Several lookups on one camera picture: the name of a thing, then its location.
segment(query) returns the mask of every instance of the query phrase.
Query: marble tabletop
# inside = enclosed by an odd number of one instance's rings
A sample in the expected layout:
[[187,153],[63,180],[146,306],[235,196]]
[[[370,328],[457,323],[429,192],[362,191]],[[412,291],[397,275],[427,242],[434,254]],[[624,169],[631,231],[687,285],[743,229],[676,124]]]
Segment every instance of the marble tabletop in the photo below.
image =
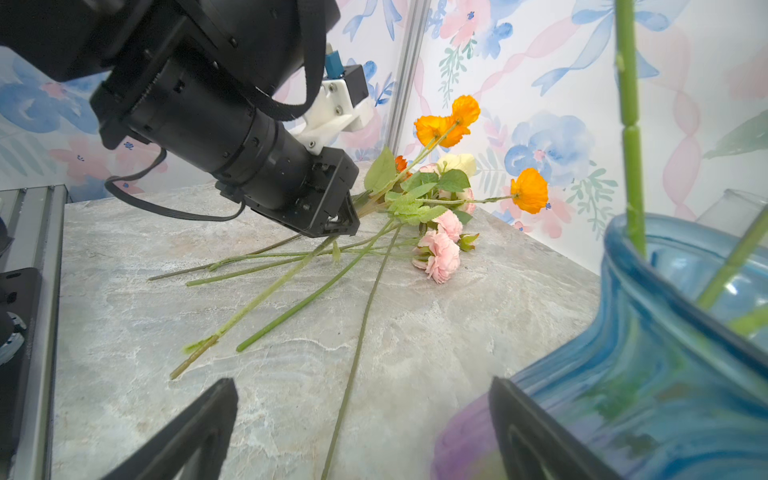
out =
[[[202,214],[237,209],[212,185],[144,198]],[[375,217],[363,220],[358,237],[378,231],[384,219]],[[438,434],[493,376],[511,376],[593,318],[593,273],[480,210],[467,231],[480,233],[478,249],[462,254],[444,285],[405,258],[388,263],[331,478],[428,478]],[[363,258],[309,307],[236,353],[240,341],[341,268],[330,256],[311,263],[175,381],[168,375],[185,358],[182,346],[211,334],[289,267],[196,287],[184,282],[204,273],[147,282],[291,235],[249,211],[211,223],[158,217],[115,199],[66,206],[54,480],[106,474],[225,376],[235,379],[240,400],[221,478],[319,478],[381,257]],[[301,239],[282,250],[317,243]]]

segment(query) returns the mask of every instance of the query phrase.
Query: robotic arm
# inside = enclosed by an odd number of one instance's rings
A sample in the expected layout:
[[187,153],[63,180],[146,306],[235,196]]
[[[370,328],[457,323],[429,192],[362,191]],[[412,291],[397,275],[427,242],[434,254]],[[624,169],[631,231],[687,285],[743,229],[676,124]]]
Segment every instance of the robotic arm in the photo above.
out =
[[[57,81],[111,70],[91,97],[105,147],[126,136],[154,142],[163,150],[153,165],[167,149],[212,174],[241,211],[308,237],[357,231],[349,189],[358,168],[326,144],[364,127],[373,105],[362,67],[343,67],[326,49],[339,20],[333,0],[29,0],[3,2],[0,18],[0,45]],[[306,102],[274,101],[301,65]],[[286,131],[281,121],[301,116],[304,128]],[[169,217],[231,218],[165,209],[109,186]]]

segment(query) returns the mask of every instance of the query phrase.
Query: pale yellow rose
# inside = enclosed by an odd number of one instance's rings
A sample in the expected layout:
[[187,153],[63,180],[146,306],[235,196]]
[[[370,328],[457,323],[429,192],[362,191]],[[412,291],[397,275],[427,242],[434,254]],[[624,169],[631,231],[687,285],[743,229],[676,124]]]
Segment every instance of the pale yellow rose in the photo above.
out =
[[447,154],[437,161],[437,168],[440,173],[448,170],[461,170],[469,178],[474,177],[478,172],[477,162],[475,162],[475,157],[471,154]]

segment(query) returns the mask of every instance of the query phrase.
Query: blue glass vase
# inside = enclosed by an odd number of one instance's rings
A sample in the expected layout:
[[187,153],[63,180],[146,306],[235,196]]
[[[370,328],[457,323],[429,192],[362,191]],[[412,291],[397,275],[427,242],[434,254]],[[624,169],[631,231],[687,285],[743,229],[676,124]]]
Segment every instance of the blue glass vase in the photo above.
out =
[[[624,235],[626,218],[614,218],[597,318],[511,380],[624,478],[768,478],[766,337],[750,342],[726,326],[768,304],[768,250],[705,313],[691,299],[738,239],[670,217],[646,221],[648,262]],[[500,464],[483,396],[442,433],[432,478],[488,478]]]

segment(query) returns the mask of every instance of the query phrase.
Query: wall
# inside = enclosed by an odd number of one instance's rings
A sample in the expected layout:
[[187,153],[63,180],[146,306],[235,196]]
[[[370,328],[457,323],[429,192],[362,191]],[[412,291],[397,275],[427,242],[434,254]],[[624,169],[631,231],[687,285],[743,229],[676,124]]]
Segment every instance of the wall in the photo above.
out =
[[[484,205],[598,271],[602,232],[624,210],[613,2],[433,0],[408,117],[482,108],[452,153],[472,153],[476,197],[535,167],[550,204]],[[726,188],[768,196],[768,2],[636,0],[644,182],[650,212],[695,219]],[[401,153],[415,155],[411,129]]]
[[[334,146],[362,160],[380,151],[389,119],[396,65],[407,22],[407,0],[339,0],[341,20],[329,33],[344,61],[364,65],[376,114],[366,129],[343,133]],[[107,74],[52,81],[7,48],[0,48],[0,190],[66,184],[72,200],[108,196],[103,181],[148,166],[159,147],[126,138],[114,151],[101,145],[88,98]],[[303,103],[303,70],[276,98]],[[131,194],[212,180],[173,154],[146,177],[121,187]]]

